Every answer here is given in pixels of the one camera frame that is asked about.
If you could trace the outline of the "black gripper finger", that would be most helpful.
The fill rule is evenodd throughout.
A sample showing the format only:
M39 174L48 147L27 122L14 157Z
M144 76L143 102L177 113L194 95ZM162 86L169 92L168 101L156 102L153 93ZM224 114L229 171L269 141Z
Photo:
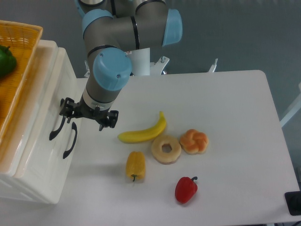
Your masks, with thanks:
M115 128L118 121L119 111L102 111L98 116L99 131L102 131L104 128Z
M70 97L62 98L60 102L60 115L63 116L63 119L67 120L67 123L71 122L71 119L75 118L77 116L76 113L76 106L77 103Z

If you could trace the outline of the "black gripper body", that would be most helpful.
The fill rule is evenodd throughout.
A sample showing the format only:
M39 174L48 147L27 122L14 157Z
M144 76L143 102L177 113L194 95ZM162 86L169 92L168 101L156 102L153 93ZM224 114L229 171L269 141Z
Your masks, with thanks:
M88 118L98 122L98 116L100 115L100 112L102 112L100 107L92 109L84 102L84 100L80 100L76 106L76 118Z

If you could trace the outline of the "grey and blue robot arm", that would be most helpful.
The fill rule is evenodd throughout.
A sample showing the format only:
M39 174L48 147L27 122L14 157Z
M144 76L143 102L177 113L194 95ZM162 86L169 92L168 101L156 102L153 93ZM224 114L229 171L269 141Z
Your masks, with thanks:
M163 0L78 0L82 37L90 69L79 102L61 100L63 122L73 118L114 128L119 113L111 109L133 72L128 51L178 43L182 18Z

